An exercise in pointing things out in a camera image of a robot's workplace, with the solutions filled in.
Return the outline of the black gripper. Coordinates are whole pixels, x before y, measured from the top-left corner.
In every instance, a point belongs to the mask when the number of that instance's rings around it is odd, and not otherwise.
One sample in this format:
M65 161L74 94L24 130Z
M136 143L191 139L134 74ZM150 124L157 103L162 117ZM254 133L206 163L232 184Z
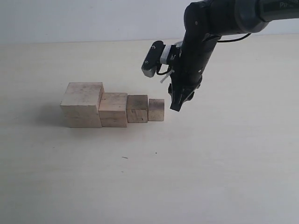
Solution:
M168 93L171 96L170 109L179 112L185 102L191 101L195 91L200 87L202 78L195 83L184 83L182 80L171 79Z

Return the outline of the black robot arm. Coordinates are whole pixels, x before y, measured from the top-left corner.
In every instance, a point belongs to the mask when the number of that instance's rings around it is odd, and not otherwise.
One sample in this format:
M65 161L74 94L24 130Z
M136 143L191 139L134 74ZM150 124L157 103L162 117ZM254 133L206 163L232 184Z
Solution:
M172 46L170 108L180 111L202 81L203 71L217 42L227 35L253 34L269 22L299 16L297 0L202 0L184 12L185 36Z

